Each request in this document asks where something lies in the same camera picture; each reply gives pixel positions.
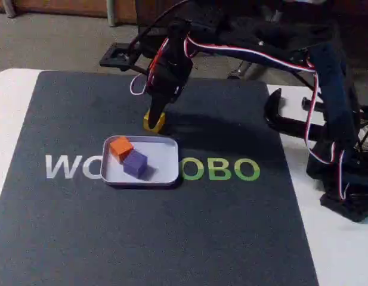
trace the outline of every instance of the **metal tray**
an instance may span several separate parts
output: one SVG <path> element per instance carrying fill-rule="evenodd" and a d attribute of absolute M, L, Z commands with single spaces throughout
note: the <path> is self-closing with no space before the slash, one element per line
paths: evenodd
<path fill-rule="evenodd" d="M 148 168 L 139 179 L 124 173 L 123 166 L 110 152 L 110 143 L 122 136 L 128 138 L 135 150 L 148 157 Z M 111 136 L 104 142 L 100 173 L 102 180 L 109 185 L 170 185 L 179 174 L 177 142 L 157 136 Z"/>

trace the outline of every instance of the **mat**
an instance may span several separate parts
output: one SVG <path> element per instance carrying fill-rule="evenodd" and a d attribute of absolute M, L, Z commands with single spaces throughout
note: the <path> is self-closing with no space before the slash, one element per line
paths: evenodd
<path fill-rule="evenodd" d="M 100 179 L 104 140 L 151 135 L 131 77 L 40 74 L 0 197 L 0 285 L 317 285 L 266 86 L 191 79 L 166 111 L 172 188 Z"/>

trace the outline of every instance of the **robotic arm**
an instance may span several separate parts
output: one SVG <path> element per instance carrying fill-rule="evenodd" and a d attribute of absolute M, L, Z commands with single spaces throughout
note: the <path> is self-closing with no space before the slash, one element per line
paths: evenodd
<path fill-rule="evenodd" d="M 133 69 L 147 76 L 142 93 L 151 96 L 149 127 L 153 128 L 165 106 L 181 95 L 198 52 L 226 55 L 267 67 L 285 70 L 301 79 L 299 72 L 312 73 L 314 86 L 306 122 L 279 115 L 281 90 L 265 106 L 268 125 L 291 136 L 303 138 L 310 151 L 307 173 L 324 183 L 321 203 L 359 221 L 368 215 L 368 154 L 362 152 L 358 132 L 368 120 L 368 107 L 360 107 L 342 51 L 335 46 L 336 32 L 329 26 L 285 25 L 247 17 L 231 18 L 222 8 L 196 1 L 181 1 L 168 34 L 147 70 L 135 65 L 142 52 L 151 48 L 136 42 L 113 44 L 101 60 L 102 66 Z M 311 124 L 316 98 L 322 104 L 326 124 Z M 311 149 L 309 140 L 317 141 Z"/>

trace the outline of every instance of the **table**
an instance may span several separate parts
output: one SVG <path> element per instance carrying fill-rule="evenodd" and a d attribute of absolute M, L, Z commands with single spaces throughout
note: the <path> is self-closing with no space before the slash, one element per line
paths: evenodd
<path fill-rule="evenodd" d="M 10 166 L 21 126 L 40 70 L 9 69 L 0 73 L 0 193 Z M 282 88 L 286 104 L 282 115 L 304 120 L 303 96 L 311 91 L 296 86 Z M 314 123 L 322 123 L 315 114 Z M 292 183 L 320 285 L 368 285 L 368 221 L 352 223 L 319 203 L 320 184 L 305 173 L 307 149 L 301 139 L 281 135 Z"/>

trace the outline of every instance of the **wire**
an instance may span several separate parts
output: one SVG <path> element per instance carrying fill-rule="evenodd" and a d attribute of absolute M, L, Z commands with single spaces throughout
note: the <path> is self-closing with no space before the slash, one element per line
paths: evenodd
<path fill-rule="evenodd" d="M 149 67 L 149 74 L 148 74 L 148 80 L 147 80 L 147 84 L 149 85 L 153 79 L 153 74 L 154 74 L 154 69 L 156 67 L 156 63 L 158 61 L 158 59 L 160 58 L 162 52 L 164 51 L 166 45 L 168 44 L 169 39 L 165 38 L 165 40 L 163 41 L 161 47 L 159 48 L 157 54 L 154 56 L 153 61 L 150 64 Z"/>
<path fill-rule="evenodd" d="M 260 55 L 261 57 L 267 58 L 270 61 L 273 61 L 275 63 L 281 64 L 283 66 L 286 67 L 290 67 L 294 70 L 301 70 L 304 72 L 310 72 L 310 73 L 314 73 L 314 88 L 313 88 L 313 97 L 312 97 L 312 101 L 311 101 L 311 107 L 310 110 L 308 112 L 308 116 L 307 116 L 307 123 L 306 123 L 306 131 L 305 131 L 305 144 L 307 146 L 308 151 L 310 152 L 310 154 L 315 157 L 316 160 L 318 160 L 319 162 L 323 163 L 323 164 L 332 164 L 335 161 L 335 143 L 333 142 L 331 144 L 331 159 L 330 161 L 325 161 L 322 158 L 320 158 L 317 154 L 315 154 L 312 149 L 310 148 L 309 144 L 308 144 L 308 138 L 309 138 L 309 134 L 310 134 L 310 128 L 311 128 L 311 119 L 312 119 L 312 115 L 315 109 L 315 105 L 316 105 L 316 98 L 318 95 L 318 87 L 319 87 L 319 79 L 318 79 L 318 75 L 317 72 L 315 71 L 315 67 L 313 64 L 311 64 L 308 60 L 307 60 L 307 64 L 308 67 L 303 67 L 303 66 L 298 66 L 296 64 L 291 64 L 291 63 L 287 63 L 285 61 L 279 60 L 277 58 L 274 58 L 270 55 L 267 55 L 263 52 L 258 52 L 258 51 L 254 51 L 251 49 L 245 49 L 245 48 L 238 48 L 238 47 L 233 47 L 233 46 L 226 46 L 226 45 L 208 45 L 208 44 L 201 44 L 201 43 L 197 43 L 195 42 L 192 38 L 189 37 L 189 35 L 187 36 L 187 40 L 189 40 L 189 42 L 191 42 L 193 45 L 198 46 L 200 48 L 204 48 L 204 49 L 214 49 L 214 50 L 219 50 L 219 51 L 240 51 L 240 52 L 247 52 L 250 54 L 255 54 L 255 55 Z M 187 42 L 184 41 L 184 52 L 186 57 L 190 58 L 190 55 L 188 55 L 188 49 L 187 49 Z"/>
<path fill-rule="evenodd" d="M 340 196 L 340 199 L 341 200 L 345 200 L 345 198 L 347 197 L 346 194 L 347 194 L 347 189 L 350 187 L 350 184 L 348 183 L 346 186 L 345 186 L 345 189 L 343 191 L 343 187 L 342 187 L 342 184 L 343 184 L 343 172 L 342 172 L 342 165 L 343 165 L 343 159 L 344 159 L 344 150 L 340 153 L 340 156 L 339 156 L 339 172 L 338 172 L 338 176 L 339 176 L 339 196 Z"/>
<path fill-rule="evenodd" d="M 259 55 L 259 56 L 264 57 L 264 58 L 266 58 L 270 61 L 273 61 L 277 64 L 281 64 L 285 67 L 289 67 L 289 68 L 294 69 L 294 70 L 302 70 L 304 72 L 309 72 L 309 73 L 314 73 L 315 72 L 315 69 L 313 67 L 303 67 L 303 66 L 298 66 L 296 64 L 287 63 L 285 61 L 282 61 L 282 60 L 274 58 L 270 55 L 267 55 L 263 52 L 254 51 L 252 49 L 238 48 L 238 47 L 235 47 L 235 46 L 225 46 L 225 45 L 218 46 L 218 45 L 208 45 L 208 44 L 197 43 L 194 40 L 192 40 L 192 38 L 190 38 L 189 35 L 187 36 L 187 39 L 189 40 L 189 42 L 191 42 L 195 46 L 198 46 L 199 48 L 214 49 L 214 50 L 217 50 L 217 51 L 247 52 L 247 53 L 250 53 L 250 54 Z"/>
<path fill-rule="evenodd" d="M 197 51 L 194 51 L 192 54 L 188 55 L 188 38 L 184 40 L 184 54 L 187 58 L 193 58 L 196 55 Z"/>
<path fill-rule="evenodd" d="M 314 156 L 314 158 L 316 160 L 318 160 L 319 162 L 321 162 L 323 164 L 329 165 L 329 164 L 332 164 L 335 161 L 335 143 L 332 143 L 332 145 L 331 145 L 331 159 L 330 159 L 330 161 L 324 161 L 322 158 L 320 158 L 317 154 L 315 154 L 311 150 L 311 148 L 309 146 L 309 142 L 308 142 L 308 138 L 309 138 L 309 135 L 310 135 L 310 129 L 311 129 L 311 119 L 312 119 L 313 112 L 314 112 L 315 105 L 316 105 L 316 96 L 317 96 L 318 86 L 319 86 L 319 77 L 318 77 L 317 73 L 315 72 L 314 73 L 314 92 L 313 92 L 313 97 L 311 99 L 311 107 L 310 107 L 310 110 L 309 110 L 308 115 L 307 115 L 304 141 L 305 141 L 305 145 L 307 146 L 308 151 L 310 152 L 310 154 L 312 156 Z"/>
<path fill-rule="evenodd" d="M 136 75 L 136 76 L 132 79 L 131 84 L 129 85 L 129 91 L 130 91 L 130 92 L 131 92 L 131 94 L 133 94 L 133 95 L 142 95 L 142 94 L 144 94 L 144 93 L 145 93 L 145 91 L 146 91 L 147 84 L 145 83 L 145 84 L 144 84 L 144 87 L 143 87 L 143 90 L 142 90 L 141 92 L 134 92 L 134 83 L 135 83 L 136 79 L 137 79 L 139 76 L 141 76 L 141 75 L 143 75 L 143 74 L 139 73 L 138 75 Z"/>
<path fill-rule="evenodd" d="M 149 31 L 151 31 L 152 28 L 154 28 L 158 22 L 160 22 L 166 15 L 168 15 L 169 13 L 173 12 L 173 10 L 177 9 L 178 7 L 182 6 L 183 4 L 186 4 L 190 2 L 190 0 L 183 0 L 175 5 L 173 5 L 172 7 L 170 7 L 169 9 L 165 10 L 160 16 L 158 16 L 154 22 L 149 25 L 148 27 L 146 27 L 146 29 L 144 31 L 142 31 L 140 34 L 138 34 L 128 45 L 128 52 L 133 49 L 133 47 L 135 46 L 135 44 L 140 41 L 143 37 L 146 36 L 146 34 L 149 33 Z"/>

